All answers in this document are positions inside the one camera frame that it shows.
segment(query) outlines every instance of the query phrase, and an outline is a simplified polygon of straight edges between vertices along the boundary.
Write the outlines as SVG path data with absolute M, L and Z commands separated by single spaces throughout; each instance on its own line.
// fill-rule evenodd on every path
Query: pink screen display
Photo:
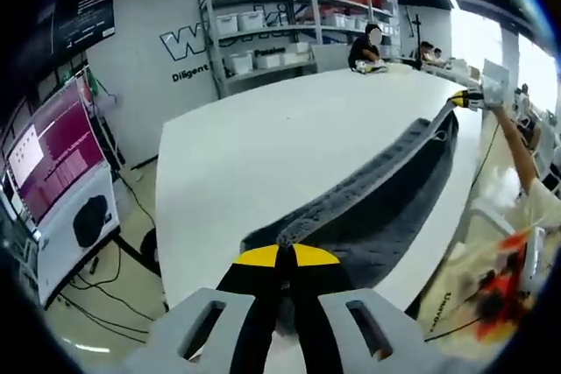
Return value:
M 82 80 L 74 80 L 32 117 L 11 150 L 22 202 L 35 222 L 90 168 L 104 160 L 82 107 Z

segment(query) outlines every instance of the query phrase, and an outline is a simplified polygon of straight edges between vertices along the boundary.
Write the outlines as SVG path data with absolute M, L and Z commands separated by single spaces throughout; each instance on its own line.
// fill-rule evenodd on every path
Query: black cable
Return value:
M 89 287 L 99 289 L 102 293 L 104 293 L 105 295 L 107 295 L 107 296 L 108 296 L 109 298 L 111 298 L 112 300 L 115 300 L 115 301 L 118 301 L 118 302 L 124 304 L 124 305 L 125 305 L 127 308 L 129 308 L 133 313 L 138 314 L 139 316 L 144 317 L 145 319 L 147 319 L 147 320 L 149 320 L 149 321 L 154 321 L 154 319 L 153 319 L 152 317 L 150 317 L 150 316 L 148 316 L 148 315 L 146 315 L 146 314 L 140 313 L 137 309 L 135 309 L 133 306 L 131 306 L 131 304 L 129 304 L 128 302 L 126 302 L 126 301 L 123 300 L 122 298 L 116 297 L 115 295 L 113 295 L 113 294 L 111 294 L 111 293 L 108 293 L 108 292 L 105 291 L 103 288 L 101 288 L 99 285 L 89 283 L 89 282 L 88 282 L 86 279 L 84 279 L 84 278 L 82 277 L 82 275 L 80 275 L 80 274 L 78 274 L 77 276 L 78 276 L 78 278 L 80 278 L 80 280 L 81 280 L 84 284 L 88 285 Z
M 72 285 L 72 284 L 70 284 L 70 285 L 74 289 L 78 289 L 80 291 L 86 291 L 86 290 L 91 289 L 91 288 L 97 288 L 100 285 L 112 284 L 113 282 L 115 282 L 118 279 L 118 277 L 121 275 L 121 264 L 122 264 L 121 248 L 117 247 L 117 251 L 119 253 L 118 264 L 117 264 L 117 273 L 115 273 L 115 276 L 113 278 L 106 279 L 106 280 L 101 280 L 101 281 L 96 282 L 96 283 L 86 282 L 88 284 L 88 286 L 76 286 L 76 285 Z
M 140 201 L 138 200 L 137 194 L 134 193 L 134 190 L 132 190 L 132 187 L 129 185 L 129 183 L 127 183 L 124 180 L 124 177 L 121 174 L 119 174 L 118 176 L 121 179 L 121 181 L 124 183 L 124 186 L 126 188 L 128 188 L 129 191 L 132 193 L 132 197 L 134 197 L 134 201 L 137 203 L 138 207 L 146 214 L 146 216 L 148 216 L 148 218 L 150 219 L 150 222 L 152 223 L 153 228 L 156 229 L 156 222 L 154 221 L 154 218 L 152 218 L 152 216 L 148 213 L 148 211 L 146 209 L 144 209 L 144 207 L 140 204 Z
M 68 298 L 66 298 L 64 295 L 60 295 L 64 300 L 68 301 L 68 303 L 72 306 L 74 306 L 80 313 L 82 313 L 82 315 L 88 319 L 90 319 L 91 321 L 93 321 L 97 326 L 99 326 L 100 328 L 104 328 L 105 330 L 109 330 L 111 333 L 114 333 L 115 335 L 119 335 L 122 337 L 126 337 L 127 339 L 131 339 L 132 341 L 135 342 L 139 342 L 139 343 L 146 343 L 145 341 L 142 341 L 136 337 L 133 336 L 128 336 L 125 333 L 119 332 L 118 330 L 114 330 L 112 328 L 109 328 L 107 326 L 105 326 L 104 324 L 102 324 L 100 321 L 96 320 L 96 318 L 94 316 L 92 316 L 91 314 L 89 314 L 88 312 L 86 312 L 85 310 L 81 309 L 80 306 L 77 306 L 75 303 L 73 303 L 73 301 L 69 300 Z
M 111 326 L 115 326 L 116 328 L 124 328 L 125 330 L 130 330 L 131 332 L 136 332 L 136 333 L 142 333 L 144 335 L 149 335 L 150 332 L 148 332 L 147 330 L 140 330 L 138 328 L 129 328 L 128 326 L 123 326 L 122 324 L 118 324 L 115 323 L 114 321 L 108 321 L 105 320 L 101 317 L 99 317 L 98 315 L 92 314 L 90 311 L 86 310 L 84 307 L 79 306 L 78 304 L 76 304 L 75 302 L 73 302 L 71 299 L 69 299 L 68 297 L 64 296 L 64 295 L 60 295 L 64 300 L 66 300 L 68 302 L 68 304 L 74 306 L 78 311 L 80 311 L 81 313 L 84 313 L 86 315 L 89 315 L 90 317 L 100 321 L 101 323 L 106 323 L 109 324 Z
M 489 143 L 489 147 L 487 148 L 487 152 L 485 154 L 485 157 L 483 158 L 483 161 L 481 162 L 481 166 L 479 167 L 479 170 L 477 171 L 477 174 L 475 175 L 475 178 L 473 179 L 472 186 L 470 187 L 470 192 L 475 187 L 475 183 L 477 183 L 477 180 L 479 179 L 479 176 L 481 175 L 481 171 L 483 171 L 483 167 L 485 166 L 485 163 L 487 162 L 487 159 L 489 158 L 489 153 L 491 153 L 491 149 L 493 148 L 494 139 L 497 136 L 497 131 L 499 130 L 499 126 L 500 125 L 497 123 L 497 126 L 494 128 L 494 133 L 493 133 L 493 136 L 491 137 L 491 142 Z
M 458 328 L 454 328 L 453 330 L 450 330 L 450 331 L 448 331 L 448 332 L 442 333 L 441 335 L 436 335 L 436 336 L 431 337 L 431 338 L 429 338 L 429 339 L 425 339 L 424 341 L 425 341 L 425 342 L 432 342 L 432 341 L 435 341 L 436 339 L 440 339 L 441 337 L 446 337 L 446 336 L 451 335 L 452 333 L 456 333 L 456 332 L 458 332 L 458 331 L 460 331 L 460 330 L 462 330 L 462 329 L 464 329 L 464 328 L 469 328 L 471 325 L 477 323 L 477 322 L 480 321 L 480 320 L 481 320 L 481 317 L 478 317 L 477 319 L 472 320 L 472 321 L 470 321 L 469 323 L 464 324 L 463 326 L 459 326 Z
M 96 76 L 94 75 L 94 73 L 91 71 L 91 69 L 89 70 L 92 77 L 96 80 L 96 82 L 99 84 L 100 87 L 102 87 L 103 91 L 105 92 L 105 94 L 107 94 L 108 96 L 112 96 L 113 98 L 115 98 L 115 102 L 118 101 L 117 96 L 115 94 L 112 94 L 111 92 L 109 92 L 107 90 L 107 88 L 102 84 L 102 82 L 96 78 Z

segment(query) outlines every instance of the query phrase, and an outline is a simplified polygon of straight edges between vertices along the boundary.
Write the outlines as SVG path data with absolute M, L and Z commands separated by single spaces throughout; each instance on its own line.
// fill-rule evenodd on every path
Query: white table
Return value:
M 423 67 L 421 68 L 421 70 L 423 72 L 428 73 L 428 74 L 433 74 L 435 76 L 444 78 L 448 81 L 456 82 L 456 83 L 458 83 L 458 84 L 460 84 L 460 85 L 462 85 L 466 88 L 478 87 L 480 85 L 478 81 L 470 78 L 469 76 L 467 76 L 465 74 L 458 74 L 458 73 L 454 72 L 453 70 L 444 69 L 443 67 L 423 64 Z
M 305 205 L 396 140 L 432 119 L 462 87 L 421 72 L 348 69 L 256 88 L 164 126 L 156 186 L 158 253 L 170 307 L 216 287 L 247 234 Z M 446 252 L 469 194 L 481 115 L 458 109 L 450 178 L 421 232 L 374 289 L 405 310 Z M 266 372 L 304 372 L 293 342 L 276 334 Z

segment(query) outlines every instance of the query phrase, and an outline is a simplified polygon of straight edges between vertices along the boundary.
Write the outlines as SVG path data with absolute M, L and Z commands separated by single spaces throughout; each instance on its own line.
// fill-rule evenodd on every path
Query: person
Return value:
M 526 194 L 529 226 L 561 226 L 561 201 L 539 180 L 528 148 L 524 145 L 516 125 L 500 106 L 491 111 L 497 118 L 515 162 L 515 170 Z
M 435 47 L 430 42 L 428 41 L 421 42 L 421 61 L 423 62 L 432 61 L 431 56 L 432 56 L 433 48 Z M 416 59 L 418 54 L 419 54 L 419 49 L 416 48 L 411 52 L 410 57 Z
M 349 52 L 349 67 L 357 68 L 357 60 L 377 62 L 380 60 L 378 45 L 382 41 L 382 31 L 376 24 L 368 24 L 365 33 L 352 43 Z
M 536 124 L 536 116 L 532 112 L 528 91 L 529 88 L 526 83 L 522 85 L 522 89 L 515 91 L 517 94 L 515 98 L 515 103 L 517 104 L 517 127 L 518 131 L 522 134 L 526 147 L 531 151 L 535 151 L 542 136 L 542 130 Z
M 442 58 L 442 50 L 435 48 L 434 53 L 430 57 L 432 59 L 432 65 L 444 67 L 446 65 L 446 60 Z

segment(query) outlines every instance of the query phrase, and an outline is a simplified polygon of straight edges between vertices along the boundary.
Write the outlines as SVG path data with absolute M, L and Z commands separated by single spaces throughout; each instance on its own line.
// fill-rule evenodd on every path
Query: window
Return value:
M 452 56 L 483 71 L 485 59 L 502 65 L 501 25 L 475 13 L 454 9 L 452 20 Z
M 540 111 L 553 113 L 557 105 L 557 70 L 555 59 L 529 39 L 519 38 L 520 71 L 518 87 L 528 84 L 529 99 Z

